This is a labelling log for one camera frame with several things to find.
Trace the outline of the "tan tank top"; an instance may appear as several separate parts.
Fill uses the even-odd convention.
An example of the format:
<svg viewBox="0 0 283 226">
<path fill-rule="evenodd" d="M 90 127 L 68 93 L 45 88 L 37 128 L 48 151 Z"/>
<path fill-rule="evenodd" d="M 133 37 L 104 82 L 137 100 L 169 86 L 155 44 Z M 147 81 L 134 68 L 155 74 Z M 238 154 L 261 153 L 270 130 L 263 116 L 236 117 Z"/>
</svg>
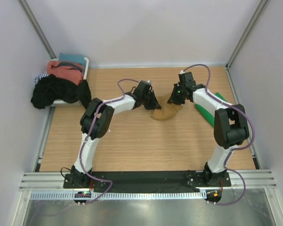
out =
<svg viewBox="0 0 283 226">
<path fill-rule="evenodd" d="M 168 103 L 170 94 L 160 96 L 157 98 L 160 104 L 160 109 L 155 109 L 151 114 L 151 118 L 157 121 L 164 121 L 174 117 L 180 110 L 183 109 L 182 105 L 176 105 L 174 103 Z"/>
</svg>

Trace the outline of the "green tank top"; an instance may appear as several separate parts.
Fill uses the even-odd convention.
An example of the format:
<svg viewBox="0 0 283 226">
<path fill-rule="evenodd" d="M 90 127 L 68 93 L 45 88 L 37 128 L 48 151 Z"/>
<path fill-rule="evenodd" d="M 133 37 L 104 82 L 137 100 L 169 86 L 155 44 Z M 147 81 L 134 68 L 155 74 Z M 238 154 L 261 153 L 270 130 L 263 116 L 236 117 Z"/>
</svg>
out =
<svg viewBox="0 0 283 226">
<path fill-rule="evenodd" d="M 196 110 L 212 127 L 215 125 L 215 110 L 225 109 L 224 103 L 228 103 L 219 93 L 206 92 L 204 88 L 193 93 L 193 100 Z"/>
</svg>

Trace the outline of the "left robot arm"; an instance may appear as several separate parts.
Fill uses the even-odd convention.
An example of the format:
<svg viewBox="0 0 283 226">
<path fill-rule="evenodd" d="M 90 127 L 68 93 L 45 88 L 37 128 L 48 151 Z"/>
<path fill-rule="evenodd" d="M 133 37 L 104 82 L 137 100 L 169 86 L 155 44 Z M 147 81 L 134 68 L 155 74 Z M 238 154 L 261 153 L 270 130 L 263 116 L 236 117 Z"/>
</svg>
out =
<svg viewBox="0 0 283 226">
<path fill-rule="evenodd" d="M 92 161 L 100 139 L 107 133 L 114 115 L 130 111 L 140 106 L 147 110 L 160 109 L 150 81 L 139 81 L 132 91 L 110 100 L 94 98 L 85 113 L 80 125 L 82 132 L 81 147 L 77 160 L 70 173 L 65 176 L 64 186 L 86 188 L 92 181 Z"/>
</svg>

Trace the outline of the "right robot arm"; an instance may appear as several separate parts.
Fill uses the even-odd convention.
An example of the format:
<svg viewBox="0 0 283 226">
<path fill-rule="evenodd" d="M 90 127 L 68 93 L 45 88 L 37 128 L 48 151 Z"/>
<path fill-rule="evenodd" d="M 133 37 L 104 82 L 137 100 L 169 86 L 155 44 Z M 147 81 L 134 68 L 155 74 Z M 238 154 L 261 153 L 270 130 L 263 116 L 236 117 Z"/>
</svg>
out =
<svg viewBox="0 0 283 226">
<path fill-rule="evenodd" d="M 183 105 L 186 100 L 200 105 L 214 116 L 216 147 L 204 166 L 203 181 L 208 186 L 215 186 L 225 177 L 231 153 L 249 137 L 245 109 L 242 105 L 223 101 L 205 85 L 197 84 L 191 72 L 181 71 L 168 103 Z"/>
</svg>

